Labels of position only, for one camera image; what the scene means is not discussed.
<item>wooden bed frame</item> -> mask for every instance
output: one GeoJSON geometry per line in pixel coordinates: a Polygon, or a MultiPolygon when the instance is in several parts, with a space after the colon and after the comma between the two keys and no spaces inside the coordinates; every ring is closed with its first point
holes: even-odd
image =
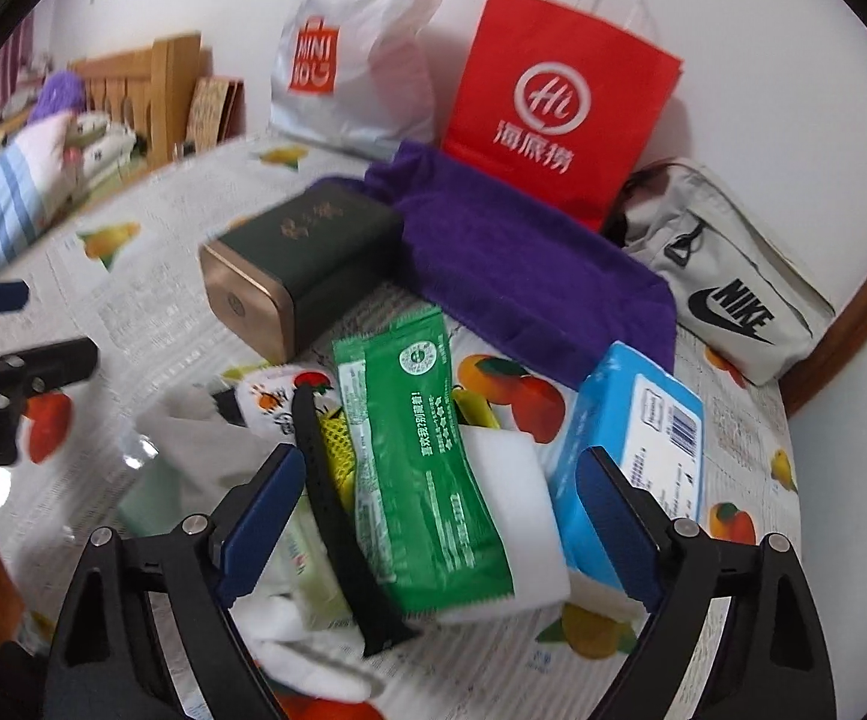
{"type": "Polygon", "coordinates": [[[199,32],[70,63],[84,79],[89,110],[107,111],[115,122],[146,138],[149,170],[169,163],[174,146],[187,138],[187,114],[201,67],[199,32]]]}

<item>light green packet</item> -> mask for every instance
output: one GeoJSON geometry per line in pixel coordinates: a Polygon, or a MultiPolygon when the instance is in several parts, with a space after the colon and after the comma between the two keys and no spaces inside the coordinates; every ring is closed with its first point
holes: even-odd
{"type": "Polygon", "coordinates": [[[443,314],[334,345],[356,454],[356,537],[405,613],[513,593],[497,528],[460,440],[443,314]]]}

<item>blue tissue pack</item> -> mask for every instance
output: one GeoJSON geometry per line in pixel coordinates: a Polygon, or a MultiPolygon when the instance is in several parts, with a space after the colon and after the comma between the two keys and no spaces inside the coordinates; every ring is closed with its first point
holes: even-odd
{"type": "MultiPolygon", "coordinates": [[[[646,608],[624,592],[577,494],[577,462],[592,446],[606,449],[630,483],[650,490],[671,519],[696,520],[703,490],[703,403],[655,362],[616,341],[580,386],[550,477],[553,512],[571,573],[569,600],[593,613],[634,622],[646,608]]],[[[611,536],[616,543],[622,533],[611,536]]],[[[637,549],[636,539],[630,539],[630,549],[637,549]]]]}

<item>barcode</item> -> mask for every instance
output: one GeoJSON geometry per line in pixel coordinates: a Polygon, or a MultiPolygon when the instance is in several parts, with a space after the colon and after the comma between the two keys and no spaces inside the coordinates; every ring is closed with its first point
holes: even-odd
{"type": "Polygon", "coordinates": [[[670,440],[689,456],[696,456],[696,422],[676,406],[670,409],[670,440]]]}
{"type": "Polygon", "coordinates": [[[633,456],[633,471],[630,473],[630,484],[635,488],[643,487],[643,460],[645,457],[646,455],[643,454],[642,449],[633,456]]]}

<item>purple plush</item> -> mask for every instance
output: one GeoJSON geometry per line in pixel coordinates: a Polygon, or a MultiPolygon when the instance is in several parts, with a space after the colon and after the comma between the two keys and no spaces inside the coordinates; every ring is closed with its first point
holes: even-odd
{"type": "Polygon", "coordinates": [[[343,183],[403,214],[398,281],[514,360],[577,389],[623,341],[672,372],[667,282],[566,214],[420,143],[343,183]]]}
{"type": "Polygon", "coordinates": [[[61,111],[83,113],[85,110],[86,90],[83,79],[73,71],[62,70],[46,79],[27,122],[33,124],[40,119],[49,119],[61,111]]]}

